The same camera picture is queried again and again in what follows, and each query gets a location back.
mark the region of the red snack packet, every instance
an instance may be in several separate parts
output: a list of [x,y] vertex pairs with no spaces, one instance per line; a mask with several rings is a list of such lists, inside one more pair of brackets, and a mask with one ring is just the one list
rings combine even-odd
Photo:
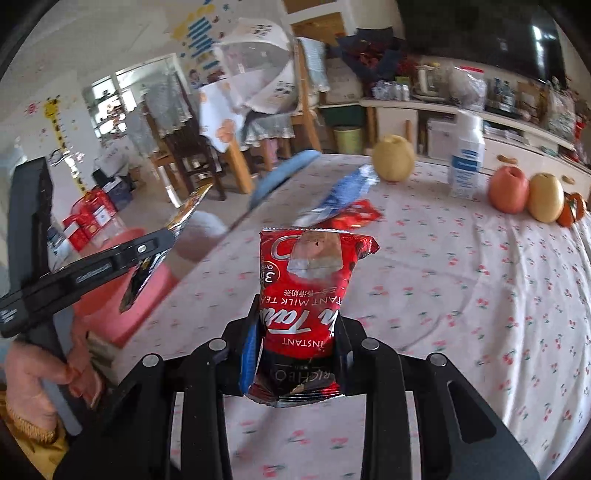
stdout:
[[275,406],[338,395],[335,320],[358,260],[377,252],[370,236],[322,229],[261,232],[262,355],[249,396]]
[[374,206],[367,199],[357,200],[338,215],[320,222],[315,228],[330,228],[336,230],[350,230],[360,228],[382,218]]

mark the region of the window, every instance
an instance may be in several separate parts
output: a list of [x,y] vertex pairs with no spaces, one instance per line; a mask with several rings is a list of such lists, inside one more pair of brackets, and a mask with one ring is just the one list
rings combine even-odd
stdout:
[[125,114],[137,107],[145,85],[174,69],[173,56],[161,57],[120,70],[94,82],[85,98],[98,138],[121,135],[127,130]]
[[135,103],[134,94],[131,91],[131,89],[125,90],[121,94],[121,97],[123,98],[123,104],[125,105],[125,110],[127,110],[128,112],[132,111],[135,107],[138,106],[138,104]]

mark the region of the giraffe wall sticker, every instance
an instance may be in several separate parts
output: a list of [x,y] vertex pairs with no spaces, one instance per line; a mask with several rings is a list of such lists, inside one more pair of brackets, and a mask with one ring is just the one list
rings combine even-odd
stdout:
[[[45,118],[47,118],[51,122],[51,128],[56,136],[56,141],[58,148],[62,155],[68,155],[70,153],[70,149],[66,143],[66,135],[63,131],[63,125],[60,119],[60,96],[57,95],[54,98],[48,98],[45,103],[43,104],[43,110],[45,113]],[[78,189],[85,194],[88,192],[82,177],[80,176],[80,170],[76,167],[76,163],[72,159],[72,157],[65,157],[65,161],[70,167],[70,171],[72,174],[72,178],[74,179],[74,183],[78,187]]]

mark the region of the person's hand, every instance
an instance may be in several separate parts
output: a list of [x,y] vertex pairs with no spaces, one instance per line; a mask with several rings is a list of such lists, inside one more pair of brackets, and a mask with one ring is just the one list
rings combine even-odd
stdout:
[[41,379],[67,385],[76,377],[74,369],[42,348],[17,340],[8,349],[4,368],[7,406],[39,429],[54,431],[57,411],[43,390]]
[[70,393],[82,397],[93,408],[102,394],[104,384],[90,363],[90,352],[86,343],[87,329],[82,322],[72,324],[73,347],[68,354],[68,365],[74,370],[74,380],[69,385]]

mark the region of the blue packet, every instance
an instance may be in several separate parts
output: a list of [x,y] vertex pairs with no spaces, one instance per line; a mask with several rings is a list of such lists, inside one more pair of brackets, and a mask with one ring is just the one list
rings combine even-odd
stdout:
[[294,226],[309,227],[338,215],[343,209],[366,195],[371,186],[377,182],[379,177],[370,164],[360,166],[335,183],[318,207],[300,215]]

